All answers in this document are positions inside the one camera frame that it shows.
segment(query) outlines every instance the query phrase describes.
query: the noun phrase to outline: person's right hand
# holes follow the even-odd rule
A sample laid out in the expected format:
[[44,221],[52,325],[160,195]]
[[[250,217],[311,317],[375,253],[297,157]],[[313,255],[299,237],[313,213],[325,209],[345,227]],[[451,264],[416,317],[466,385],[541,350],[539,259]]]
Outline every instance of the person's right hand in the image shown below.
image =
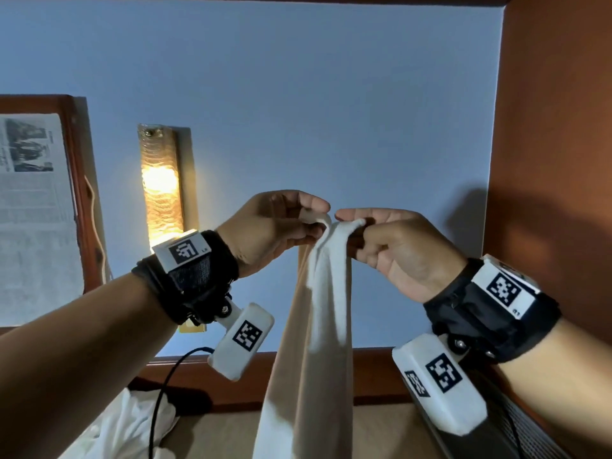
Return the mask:
[[335,217],[368,220],[364,230],[349,238],[348,255],[382,272],[414,301],[429,301],[467,264],[456,246],[417,212],[347,208],[336,211]]

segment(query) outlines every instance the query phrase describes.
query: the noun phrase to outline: wrist-mounted camera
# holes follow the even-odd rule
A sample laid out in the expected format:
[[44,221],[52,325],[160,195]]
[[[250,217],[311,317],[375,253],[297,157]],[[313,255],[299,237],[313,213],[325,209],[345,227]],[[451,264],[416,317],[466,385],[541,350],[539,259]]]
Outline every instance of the wrist-mounted camera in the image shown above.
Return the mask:
[[437,335],[458,354],[470,348],[491,362],[516,359],[553,329],[561,311],[537,283],[493,256],[469,259],[442,292],[425,303]]
[[261,306],[241,310],[231,300],[238,263],[217,232],[188,231],[153,246],[151,256],[132,273],[146,281],[166,314],[178,325],[217,321],[227,332],[208,363],[226,378],[238,380],[274,324]]

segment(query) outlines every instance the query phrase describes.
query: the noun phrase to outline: black wrist strap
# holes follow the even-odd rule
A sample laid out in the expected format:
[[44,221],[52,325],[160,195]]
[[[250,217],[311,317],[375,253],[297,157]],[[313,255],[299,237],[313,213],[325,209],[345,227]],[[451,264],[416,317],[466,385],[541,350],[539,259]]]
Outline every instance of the black wrist strap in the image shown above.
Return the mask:
[[166,273],[155,254],[139,261],[132,273],[146,280],[160,305],[177,324],[192,318],[211,323],[222,314],[238,263],[216,231],[202,232],[210,252]]
[[[561,311],[550,296],[538,293],[527,312],[516,319],[472,281],[483,264],[481,259],[469,259],[459,276],[425,303],[425,311],[436,334],[461,339],[491,362],[511,361],[544,339]],[[518,281],[512,283],[520,286]]]

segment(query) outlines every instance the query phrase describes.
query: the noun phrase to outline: wall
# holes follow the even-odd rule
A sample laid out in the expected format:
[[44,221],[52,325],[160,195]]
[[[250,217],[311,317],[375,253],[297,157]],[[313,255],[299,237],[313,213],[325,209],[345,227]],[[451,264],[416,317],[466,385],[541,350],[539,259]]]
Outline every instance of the wall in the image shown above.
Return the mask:
[[612,0],[506,8],[485,251],[612,343]]
[[[501,34],[500,8],[197,0],[0,0],[0,93],[88,100],[115,276],[148,254],[136,124],[190,127],[201,228],[256,192],[287,187],[333,208],[429,216],[480,252]],[[293,296],[294,251],[234,287],[277,324]],[[419,306],[359,264],[355,346],[394,346],[428,328]],[[214,345],[176,335],[162,354]]]

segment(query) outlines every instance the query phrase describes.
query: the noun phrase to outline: white towel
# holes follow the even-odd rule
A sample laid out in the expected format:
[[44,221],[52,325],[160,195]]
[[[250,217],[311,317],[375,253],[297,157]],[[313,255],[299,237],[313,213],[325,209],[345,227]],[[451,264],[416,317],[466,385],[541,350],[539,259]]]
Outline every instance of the white towel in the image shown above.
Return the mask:
[[295,295],[261,410],[253,459],[349,459],[353,446],[353,344],[349,235],[365,221],[331,223],[301,246]]
[[[130,392],[124,389],[59,459],[146,459],[158,395],[159,390]],[[174,406],[164,395],[157,412],[156,444],[176,424],[175,415]],[[174,459],[174,454],[156,448],[155,459]]]

